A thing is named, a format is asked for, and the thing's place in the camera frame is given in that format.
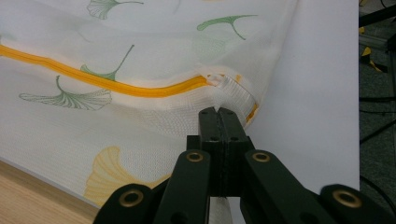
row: green ginkgo leaf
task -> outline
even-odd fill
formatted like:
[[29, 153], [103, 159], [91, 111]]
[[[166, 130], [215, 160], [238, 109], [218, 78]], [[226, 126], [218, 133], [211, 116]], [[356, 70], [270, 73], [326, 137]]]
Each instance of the green ginkgo leaf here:
[[101, 20], [107, 19], [108, 11], [119, 5], [124, 3], [137, 3], [143, 4], [142, 2], [117, 2], [115, 0], [91, 0], [88, 4], [87, 9], [90, 12], [90, 15]]
[[126, 52], [125, 56], [123, 57], [120, 65], [116, 68], [116, 70], [114, 70], [111, 73], [95, 73], [93, 72], [91, 69], [88, 68], [87, 64], [83, 64], [79, 70], [81, 70], [82, 72], [86, 72], [98, 77], [103, 77], [103, 78], [107, 78], [109, 80], [115, 81], [116, 80], [116, 74], [119, 71], [119, 69], [121, 68], [122, 64], [125, 62], [126, 57], [128, 57], [129, 52], [131, 52], [132, 48], [134, 47], [134, 45], [132, 45], [129, 49], [128, 52]]
[[217, 18], [214, 20], [210, 20], [210, 21], [204, 21], [203, 23], [199, 24], [197, 26], [197, 30], [198, 31], [203, 31], [206, 27], [213, 25], [213, 24], [219, 24], [219, 23], [230, 23], [230, 25], [233, 27], [233, 31], [239, 36], [241, 37], [243, 40], [246, 40], [244, 37], [242, 37], [235, 29], [235, 26], [233, 25], [233, 23], [242, 17], [252, 17], [252, 16], [257, 16], [257, 15], [241, 15], [241, 16], [230, 16], [230, 17], [222, 17], [222, 18]]
[[56, 86], [61, 91], [56, 96], [39, 96], [29, 93], [21, 93], [20, 98], [25, 101], [42, 103], [45, 105], [57, 105], [75, 109], [98, 110], [111, 103], [110, 91], [101, 89], [83, 94], [72, 93], [62, 90], [59, 85], [59, 76], [56, 77]]

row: cloth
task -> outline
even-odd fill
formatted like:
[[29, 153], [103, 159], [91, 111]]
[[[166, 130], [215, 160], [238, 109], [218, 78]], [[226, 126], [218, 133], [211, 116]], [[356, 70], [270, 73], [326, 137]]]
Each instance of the cloth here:
[[[198, 112], [260, 108], [296, 0], [0, 1], [0, 158], [89, 203], [169, 177]], [[212, 200], [212, 223], [230, 219]]]

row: wooden table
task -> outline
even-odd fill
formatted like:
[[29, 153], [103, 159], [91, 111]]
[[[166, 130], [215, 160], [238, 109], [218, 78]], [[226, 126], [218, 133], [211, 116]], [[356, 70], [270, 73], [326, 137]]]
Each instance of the wooden table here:
[[92, 223], [98, 209], [0, 161], [0, 223]]

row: ginkgo leaf print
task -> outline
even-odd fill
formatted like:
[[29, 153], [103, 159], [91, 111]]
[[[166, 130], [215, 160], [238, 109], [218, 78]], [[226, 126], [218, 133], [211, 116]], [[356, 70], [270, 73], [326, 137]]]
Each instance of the ginkgo leaf print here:
[[39, 96], [29, 93], [21, 93], [20, 98], [25, 101], [42, 103], [45, 105], [57, 105], [85, 110], [98, 110], [111, 103], [110, 91], [105, 89], [83, 94], [64, 91], [59, 85], [59, 76], [56, 77], [56, 86], [61, 91], [59, 95]]
[[138, 184], [153, 189], [169, 176], [165, 175], [152, 182], [140, 180], [137, 176], [130, 175], [120, 164], [120, 149], [107, 147], [93, 161], [92, 173], [87, 180], [84, 198], [102, 206], [116, 189], [124, 185]]
[[95, 73], [93, 72], [91, 69], [88, 68], [87, 64], [83, 64], [81, 66], [81, 68], [79, 70], [81, 70], [82, 72], [86, 72], [98, 77], [103, 77], [103, 78], [107, 78], [109, 80], [115, 81], [116, 80], [116, 74], [119, 71], [119, 69], [121, 68], [122, 64], [125, 62], [126, 57], [128, 57], [129, 52], [131, 52], [132, 48], [134, 47], [134, 45], [132, 45], [129, 49], [128, 52], [126, 52], [125, 56], [123, 57], [120, 65], [116, 68], [116, 70], [114, 70], [111, 73]]
[[108, 11], [119, 5], [124, 3], [137, 3], [143, 4], [142, 2], [117, 2], [115, 0], [91, 0], [88, 4], [87, 9], [90, 12], [90, 15], [101, 20], [107, 19]]
[[230, 16], [230, 17], [222, 17], [222, 18], [217, 18], [214, 20], [210, 20], [210, 21], [204, 21], [203, 23], [199, 24], [197, 26], [197, 30], [198, 31], [203, 31], [206, 27], [213, 25], [213, 24], [219, 24], [219, 23], [230, 23], [230, 25], [233, 27], [233, 31], [239, 36], [241, 37], [241, 39], [246, 40], [244, 37], [242, 37], [235, 29], [235, 26], [233, 25], [233, 23], [242, 17], [252, 17], [252, 16], [257, 16], [257, 15], [242, 15], [242, 16]]

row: brass screw insert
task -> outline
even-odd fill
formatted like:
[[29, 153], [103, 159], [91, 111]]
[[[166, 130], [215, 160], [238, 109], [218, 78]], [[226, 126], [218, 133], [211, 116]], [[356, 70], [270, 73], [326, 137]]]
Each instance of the brass screw insert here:
[[253, 159], [255, 161], [268, 162], [271, 159], [271, 157], [266, 153], [256, 152], [253, 154]]
[[143, 192], [138, 189], [130, 189], [120, 196], [120, 204], [124, 207], [133, 207], [143, 201]]
[[345, 205], [346, 207], [351, 207], [351, 208], [361, 207], [361, 199], [349, 191], [338, 189], [332, 193], [332, 196], [337, 202], [339, 202], [342, 205]]
[[192, 152], [192, 153], [187, 154], [187, 160], [189, 160], [189, 161], [196, 162], [196, 161], [201, 161], [203, 159], [204, 159], [204, 155], [202, 155], [201, 153], [198, 153], [198, 152]]

